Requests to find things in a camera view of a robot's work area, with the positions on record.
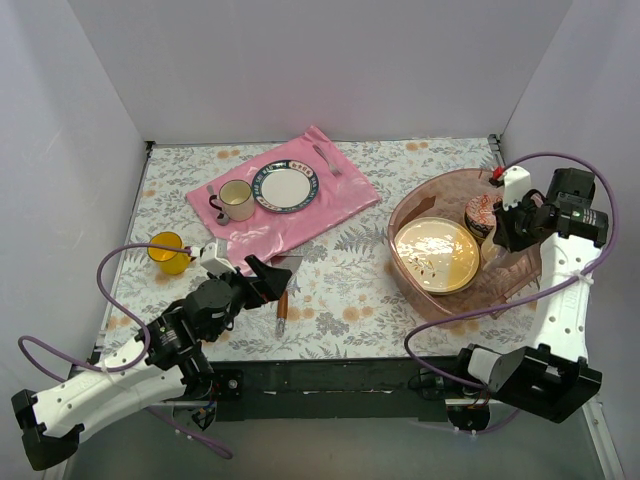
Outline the pink mug purple inside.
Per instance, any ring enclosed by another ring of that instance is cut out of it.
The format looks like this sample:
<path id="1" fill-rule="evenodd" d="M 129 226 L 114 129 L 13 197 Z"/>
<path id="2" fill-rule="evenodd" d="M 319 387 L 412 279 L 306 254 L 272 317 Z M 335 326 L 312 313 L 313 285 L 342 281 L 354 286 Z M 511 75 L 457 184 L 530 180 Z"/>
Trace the pink mug purple inside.
<path id="1" fill-rule="evenodd" d="M 507 268 L 511 265 L 511 253 L 503 246 L 495 242 L 497 229 L 494 228 L 483 241 L 480 254 L 482 257 L 482 269 L 489 271 L 496 268 Z"/>

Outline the red patterned small bowl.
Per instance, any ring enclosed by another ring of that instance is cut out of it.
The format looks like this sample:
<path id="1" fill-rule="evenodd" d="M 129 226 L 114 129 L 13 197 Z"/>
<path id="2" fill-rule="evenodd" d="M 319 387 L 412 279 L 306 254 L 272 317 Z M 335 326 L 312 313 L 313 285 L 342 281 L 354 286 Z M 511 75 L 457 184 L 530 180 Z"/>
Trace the red patterned small bowl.
<path id="1" fill-rule="evenodd" d="M 498 194 L 482 194 L 472 198 L 465 206 L 464 224 L 478 239 L 486 239 L 496 226 L 494 205 L 502 200 Z"/>

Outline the yellow bottom plate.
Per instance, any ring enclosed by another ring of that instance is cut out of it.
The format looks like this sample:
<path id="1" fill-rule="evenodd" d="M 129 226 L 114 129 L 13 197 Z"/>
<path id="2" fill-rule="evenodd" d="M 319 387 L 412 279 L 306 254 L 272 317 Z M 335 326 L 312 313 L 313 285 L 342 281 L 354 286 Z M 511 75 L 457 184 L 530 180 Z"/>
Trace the yellow bottom plate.
<path id="1" fill-rule="evenodd" d="M 479 244 L 468 230 L 448 219 L 412 220 L 398 231 L 394 246 L 412 278 L 430 294 L 464 290 L 479 271 Z"/>

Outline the dark blue white bowl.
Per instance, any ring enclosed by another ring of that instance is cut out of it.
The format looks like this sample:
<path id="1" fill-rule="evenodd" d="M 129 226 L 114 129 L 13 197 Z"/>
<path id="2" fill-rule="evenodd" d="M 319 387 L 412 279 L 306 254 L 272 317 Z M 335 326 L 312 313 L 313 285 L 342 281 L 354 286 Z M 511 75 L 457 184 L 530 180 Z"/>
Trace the dark blue white bowl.
<path id="1" fill-rule="evenodd" d="M 467 227 L 467 231 L 472 235 L 472 237 L 475 239 L 475 241 L 479 244 L 482 245 L 493 233 L 493 230 L 474 230 L 470 227 Z"/>

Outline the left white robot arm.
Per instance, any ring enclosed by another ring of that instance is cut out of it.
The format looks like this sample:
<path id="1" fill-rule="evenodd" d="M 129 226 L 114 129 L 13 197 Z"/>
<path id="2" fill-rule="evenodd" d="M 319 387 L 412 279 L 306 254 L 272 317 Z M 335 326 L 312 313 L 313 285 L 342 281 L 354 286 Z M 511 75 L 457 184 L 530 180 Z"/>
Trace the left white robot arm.
<path id="1" fill-rule="evenodd" d="M 302 259 L 247 261 L 252 275 L 210 275 L 90 370 L 48 390 L 16 393 L 12 407 L 31 467 L 64 462 L 93 434 L 158 402 L 208 399 L 215 374 L 202 344 L 232 329 L 241 310 L 279 300 Z"/>

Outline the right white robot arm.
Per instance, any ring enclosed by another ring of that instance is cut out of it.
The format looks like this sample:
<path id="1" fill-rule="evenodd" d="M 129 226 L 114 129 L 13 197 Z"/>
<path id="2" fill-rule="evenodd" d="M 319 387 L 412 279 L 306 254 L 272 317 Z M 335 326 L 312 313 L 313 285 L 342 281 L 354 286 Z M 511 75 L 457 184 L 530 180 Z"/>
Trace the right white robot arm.
<path id="1" fill-rule="evenodd" d="M 591 275 L 585 268 L 601 255 L 609 221 L 592 209 L 593 173 L 560 168 L 547 193 L 536 201 L 530 174 L 514 166 L 494 175 L 503 188 L 494 206 L 494 243 L 508 252 L 536 245 L 541 257 L 535 324 L 529 346 L 499 354 L 479 345 L 465 350 L 465 363 L 452 373 L 454 389 L 491 396 L 528 413 L 561 423 L 600 389 L 602 375 L 588 365 L 585 339 Z"/>

